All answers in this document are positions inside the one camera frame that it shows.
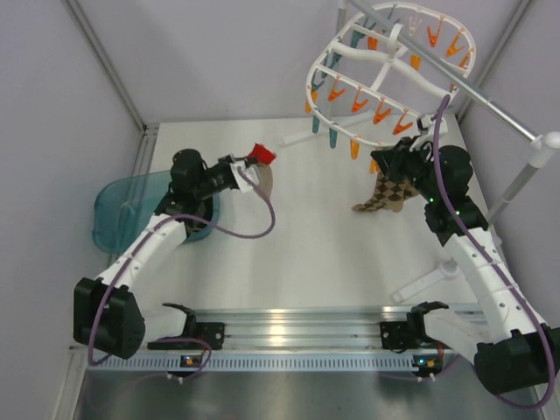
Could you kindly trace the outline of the white round clip hanger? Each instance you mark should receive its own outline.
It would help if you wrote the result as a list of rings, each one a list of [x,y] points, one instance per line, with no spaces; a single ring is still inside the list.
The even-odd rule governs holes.
[[[314,81],[321,88],[313,102],[323,114],[334,121],[363,111],[374,112],[365,122],[349,127],[349,131],[372,149],[390,148],[402,137],[420,136],[417,118],[431,115],[441,99],[450,94],[452,83],[433,69],[427,60],[418,60],[405,46],[389,40],[390,32],[371,22],[373,28],[385,39],[360,38],[351,47],[353,33],[347,31],[340,43],[349,47],[337,65],[337,70],[364,88],[358,90],[343,80],[323,79],[319,74]],[[458,30],[437,17],[423,16],[416,27],[413,39],[434,53],[437,58],[452,66],[467,62],[469,43],[458,35]]]

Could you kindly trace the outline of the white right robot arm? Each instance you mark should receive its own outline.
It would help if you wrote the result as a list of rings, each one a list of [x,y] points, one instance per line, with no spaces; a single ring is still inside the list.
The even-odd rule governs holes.
[[[419,347],[440,342],[454,350],[495,396],[540,384],[553,389],[559,330],[536,313],[501,260],[487,220],[468,194],[469,153],[430,141],[418,149],[412,144],[405,137],[371,156],[388,180],[405,181],[425,198],[426,223],[465,276],[486,324],[464,320],[448,304],[424,302],[407,315],[410,340]]]

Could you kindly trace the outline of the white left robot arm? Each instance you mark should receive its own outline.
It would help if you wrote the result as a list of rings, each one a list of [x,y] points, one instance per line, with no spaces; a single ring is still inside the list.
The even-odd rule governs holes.
[[[191,236],[215,227],[215,201],[226,189],[247,192],[258,184],[258,158],[228,155],[213,166],[197,150],[172,158],[169,182],[146,227],[122,255],[96,278],[82,278],[73,292],[73,338],[89,353],[128,359],[149,343],[170,339],[189,347],[198,336],[193,310],[163,303],[144,309],[142,291],[155,288],[156,271]]]

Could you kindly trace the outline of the brown argyle sock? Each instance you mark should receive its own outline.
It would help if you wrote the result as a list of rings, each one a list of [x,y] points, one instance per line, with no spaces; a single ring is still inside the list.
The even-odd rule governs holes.
[[[399,213],[403,210],[404,202],[417,195],[418,191],[409,181],[395,183],[379,172],[372,196],[364,203],[353,206],[352,210],[358,213],[373,213],[379,210]]]

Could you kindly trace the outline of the beige sock with red cuff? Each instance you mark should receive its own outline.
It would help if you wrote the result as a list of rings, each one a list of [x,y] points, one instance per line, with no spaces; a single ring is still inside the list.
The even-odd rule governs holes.
[[[264,194],[270,198],[273,189],[272,163],[277,158],[277,154],[269,150],[261,143],[256,143],[247,158],[256,161],[256,171],[259,178],[259,186]]]

